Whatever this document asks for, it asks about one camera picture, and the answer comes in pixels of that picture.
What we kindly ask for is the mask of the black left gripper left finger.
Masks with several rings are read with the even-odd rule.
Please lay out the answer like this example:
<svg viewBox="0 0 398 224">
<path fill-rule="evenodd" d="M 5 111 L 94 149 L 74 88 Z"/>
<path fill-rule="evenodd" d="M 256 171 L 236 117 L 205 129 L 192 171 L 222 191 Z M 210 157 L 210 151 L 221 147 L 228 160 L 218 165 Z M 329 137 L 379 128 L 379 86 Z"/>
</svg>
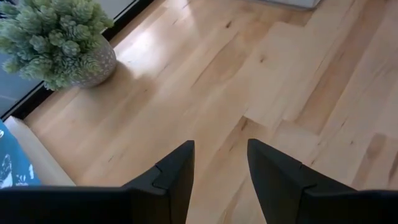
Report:
<svg viewBox="0 0 398 224">
<path fill-rule="evenodd" d="M 185 224 L 194 166 L 188 140 L 120 187 L 2 189 L 0 224 Z"/>
</svg>

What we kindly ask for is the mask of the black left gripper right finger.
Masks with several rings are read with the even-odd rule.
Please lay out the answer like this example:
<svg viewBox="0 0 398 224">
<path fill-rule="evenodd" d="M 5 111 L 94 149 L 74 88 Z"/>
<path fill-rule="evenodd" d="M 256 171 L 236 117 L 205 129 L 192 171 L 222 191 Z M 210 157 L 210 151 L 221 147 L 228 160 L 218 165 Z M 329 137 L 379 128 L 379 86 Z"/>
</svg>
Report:
<svg viewBox="0 0 398 224">
<path fill-rule="evenodd" d="M 267 224 L 398 224 L 398 190 L 355 190 L 258 139 L 248 164 Z"/>
</svg>

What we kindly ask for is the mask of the blue patterned box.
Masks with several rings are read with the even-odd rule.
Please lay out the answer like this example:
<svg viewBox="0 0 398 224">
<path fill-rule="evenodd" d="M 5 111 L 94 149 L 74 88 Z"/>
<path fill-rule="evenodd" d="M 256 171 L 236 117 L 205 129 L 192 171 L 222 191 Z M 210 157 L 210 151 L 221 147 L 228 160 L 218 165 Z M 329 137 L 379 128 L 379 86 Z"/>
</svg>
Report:
<svg viewBox="0 0 398 224">
<path fill-rule="evenodd" d="M 76 186 L 23 120 L 10 116 L 4 124 L 22 146 L 41 183 L 54 186 Z"/>
</svg>

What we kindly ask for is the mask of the blue printed garment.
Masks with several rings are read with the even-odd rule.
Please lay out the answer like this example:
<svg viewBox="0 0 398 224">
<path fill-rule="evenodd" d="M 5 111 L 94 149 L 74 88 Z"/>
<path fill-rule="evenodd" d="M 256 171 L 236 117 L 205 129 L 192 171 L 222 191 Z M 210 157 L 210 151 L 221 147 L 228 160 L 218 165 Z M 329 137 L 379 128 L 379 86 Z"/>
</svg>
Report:
<svg viewBox="0 0 398 224">
<path fill-rule="evenodd" d="M 0 120 L 0 189 L 40 184 L 32 163 Z"/>
</svg>

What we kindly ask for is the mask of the green artificial potted plant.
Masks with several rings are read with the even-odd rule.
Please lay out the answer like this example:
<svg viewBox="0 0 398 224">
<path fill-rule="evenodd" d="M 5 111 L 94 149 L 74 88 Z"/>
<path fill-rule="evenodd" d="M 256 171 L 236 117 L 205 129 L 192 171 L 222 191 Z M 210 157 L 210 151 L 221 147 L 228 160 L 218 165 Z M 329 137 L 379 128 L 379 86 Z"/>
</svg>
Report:
<svg viewBox="0 0 398 224">
<path fill-rule="evenodd" d="M 0 53 L 8 56 L 2 68 L 49 90 L 97 86 L 117 65 L 102 35 L 113 25 L 94 0 L 0 1 Z"/>
</svg>

